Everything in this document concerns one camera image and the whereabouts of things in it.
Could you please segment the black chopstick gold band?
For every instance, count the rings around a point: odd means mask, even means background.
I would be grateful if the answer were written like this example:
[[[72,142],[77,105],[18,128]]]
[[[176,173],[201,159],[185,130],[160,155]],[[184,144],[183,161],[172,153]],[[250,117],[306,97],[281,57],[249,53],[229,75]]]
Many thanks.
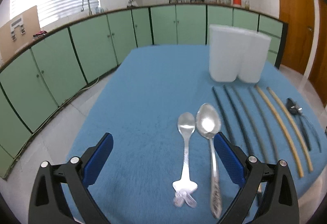
[[[225,113],[225,111],[224,111],[224,109],[222,107],[221,100],[220,100],[220,98],[218,96],[218,93],[215,90],[215,87],[212,87],[212,92],[213,92],[213,95],[215,96],[215,100],[216,100],[217,105],[218,105],[218,107],[220,109],[220,112],[222,114],[222,118],[223,118],[223,121],[224,121],[224,126],[226,128],[229,141],[234,145],[236,143],[236,141],[235,141],[234,135],[232,133],[231,126],[230,126],[230,123],[229,123],[228,118],[226,116],[226,113]]]
[[[225,92],[226,96],[228,97],[228,100],[229,100],[229,102],[231,104],[233,112],[234,112],[234,114],[236,116],[238,125],[239,125],[241,133],[243,135],[243,139],[244,139],[247,151],[248,151],[249,155],[253,155],[253,147],[252,147],[251,142],[249,140],[249,136],[248,136],[248,133],[247,133],[247,131],[245,129],[244,123],[243,123],[243,121],[242,121],[242,119],[240,117],[240,114],[237,111],[236,105],[234,104],[234,101],[233,101],[233,99],[232,99],[232,97],[231,97],[231,95],[230,95],[230,93],[229,93],[229,91],[228,91],[228,89],[227,89],[227,87],[225,85],[223,86],[223,89],[224,89],[224,92]]]

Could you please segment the grey chopstick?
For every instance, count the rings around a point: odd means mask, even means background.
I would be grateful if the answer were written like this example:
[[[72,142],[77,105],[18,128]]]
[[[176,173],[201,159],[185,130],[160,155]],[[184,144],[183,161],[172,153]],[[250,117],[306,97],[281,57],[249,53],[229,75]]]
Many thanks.
[[[246,114],[246,116],[247,116],[250,124],[251,124],[251,127],[252,127],[253,132],[254,132],[255,137],[256,137],[256,140],[257,140],[258,145],[259,145],[259,147],[261,149],[261,153],[263,155],[264,161],[267,162],[268,161],[267,151],[265,149],[265,145],[263,144],[262,138],[259,135],[259,131],[258,131],[258,128],[257,128],[255,122],[254,122],[254,119],[250,115],[250,112],[248,110],[248,107],[245,105],[244,100],[241,98],[241,96],[240,96],[239,92],[236,90],[236,88],[232,87],[232,90],[234,91],[236,97],[238,98],[238,100],[239,100],[239,102],[240,102],[240,104],[241,104],[241,106],[242,106],[242,108],[243,108],[243,110],[244,110],[244,112],[245,112],[245,114]]]
[[[263,120],[263,123],[264,123],[264,126],[266,128],[266,131],[267,131],[267,134],[269,136],[269,141],[270,141],[270,145],[271,145],[271,148],[273,150],[273,154],[274,154],[274,160],[275,161],[278,161],[279,159],[279,154],[278,154],[278,149],[277,149],[277,146],[276,146],[276,143],[275,143],[275,140],[274,140],[274,137],[273,137],[273,133],[272,133],[272,130],[270,128],[270,125],[269,125],[269,122],[267,120],[267,117],[265,116],[265,113],[261,107],[261,105],[259,104],[257,98],[255,97],[253,91],[251,88],[248,88],[249,92],[250,92],[250,95],[262,117],[262,120]]]

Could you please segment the black spoon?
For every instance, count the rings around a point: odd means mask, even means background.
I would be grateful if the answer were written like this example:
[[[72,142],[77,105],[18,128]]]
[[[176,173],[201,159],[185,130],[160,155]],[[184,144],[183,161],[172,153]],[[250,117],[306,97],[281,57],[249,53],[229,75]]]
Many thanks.
[[[298,117],[301,134],[304,138],[304,141],[305,141],[305,144],[306,144],[308,150],[311,151],[311,143],[310,143],[309,136],[307,134],[306,128],[305,128],[304,123],[301,118],[301,112],[300,112],[299,105],[297,105],[297,103],[294,100],[292,100],[291,98],[287,98],[286,108],[289,111],[289,113]]]

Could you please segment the blue table cloth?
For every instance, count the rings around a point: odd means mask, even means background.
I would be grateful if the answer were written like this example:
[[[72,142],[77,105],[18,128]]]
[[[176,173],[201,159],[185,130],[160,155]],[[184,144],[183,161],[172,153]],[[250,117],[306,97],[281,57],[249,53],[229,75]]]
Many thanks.
[[[178,132],[178,117],[196,114],[204,103],[216,104],[212,87],[221,100],[236,144],[245,148],[237,119],[223,84],[213,81],[208,71],[207,46],[149,46],[134,49],[125,58],[89,112],[69,156],[80,156],[98,143],[105,133],[114,138],[113,150],[89,192],[111,223],[216,223],[209,206],[211,158],[208,141],[193,133],[189,141],[190,178],[198,187],[193,193],[196,208],[176,207],[172,183],[181,177],[184,142]],[[279,124],[261,96],[250,84],[234,81],[228,91],[238,103],[236,88],[258,128],[268,161],[275,163],[269,136],[250,95],[251,88],[267,117],[279,157],[291,170],[298,196],[303,195],[326,166],[326,135],[315,113],[296,88],[273,65],[266,63],[259,86],[274,91],[281,99],[292,98],[315,126],[320,143],[312,143],[310,172],[299,141],[295,147],[304,169],[299,178],[293,155]],[[243,110],[240,117],[253,153],[264,160]]]

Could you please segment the large silver spoon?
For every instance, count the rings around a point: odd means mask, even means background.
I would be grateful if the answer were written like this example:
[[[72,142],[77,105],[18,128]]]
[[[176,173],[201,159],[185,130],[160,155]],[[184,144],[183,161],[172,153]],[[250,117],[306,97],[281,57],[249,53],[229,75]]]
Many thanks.
[[[196,128],[201,136],[209,141],[211,157],[211,194],[210,208],[213,217],[220,218],[222,213],[222,198],[219,187],[219,172],[213,139],[221,130],[221,120],[216,109],[209,103],[200,106],[196,115]]]

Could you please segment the green lower cabinets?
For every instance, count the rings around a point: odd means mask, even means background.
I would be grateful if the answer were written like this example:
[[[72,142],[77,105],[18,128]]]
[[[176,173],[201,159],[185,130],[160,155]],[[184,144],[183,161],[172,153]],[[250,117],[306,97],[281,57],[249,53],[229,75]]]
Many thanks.
[[[140,47],[204,45],[211,24],[272,38],[268,60],[279,67],[288,24],[252,10],[204,3],[143,6],[70,22],[15,54],[1,68],[1,178],[32,136],[67,101],[115,70]]]

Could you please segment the brown wooden door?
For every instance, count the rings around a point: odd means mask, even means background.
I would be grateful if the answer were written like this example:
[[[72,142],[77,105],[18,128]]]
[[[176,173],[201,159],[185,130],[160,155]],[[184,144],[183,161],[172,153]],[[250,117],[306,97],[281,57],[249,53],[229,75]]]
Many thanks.
[[[282,64],[304,74],[313,43],[314,0],[279,0],[279,18],[288,24]]]

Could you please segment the white utensil holder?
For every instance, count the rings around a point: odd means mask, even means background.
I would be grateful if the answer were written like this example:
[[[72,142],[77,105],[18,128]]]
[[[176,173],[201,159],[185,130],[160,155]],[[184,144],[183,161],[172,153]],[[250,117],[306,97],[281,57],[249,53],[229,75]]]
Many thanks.
[[[258,83],[268,57],[271,38],[263,33],[231,26],[209,26],[209,74],[216,82],[237,78]]]

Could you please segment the small silver spoon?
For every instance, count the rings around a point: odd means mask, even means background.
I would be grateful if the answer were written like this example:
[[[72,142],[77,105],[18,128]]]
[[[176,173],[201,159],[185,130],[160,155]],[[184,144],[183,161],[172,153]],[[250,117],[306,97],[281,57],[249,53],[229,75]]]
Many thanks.
[[[182,166],[181,178],[172,183],[175,190],[174,205],[182,207],[186,203],[189,207],[197,206],[196,200],[192,194],[197,190],[197,183],[190,180],[189,176],[189,140],[196,128],[195,117],[185,112],[178,117],[177,128],[184,140],[184,160]]]

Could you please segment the cardboard box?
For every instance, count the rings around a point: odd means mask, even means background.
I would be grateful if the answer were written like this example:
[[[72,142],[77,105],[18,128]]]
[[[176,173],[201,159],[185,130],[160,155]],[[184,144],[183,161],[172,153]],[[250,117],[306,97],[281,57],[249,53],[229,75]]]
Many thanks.
[[[9,61],[22,48],[32,43],[33,35],[40,31],[37,6],[15,16],[1,27],[1,58]]]

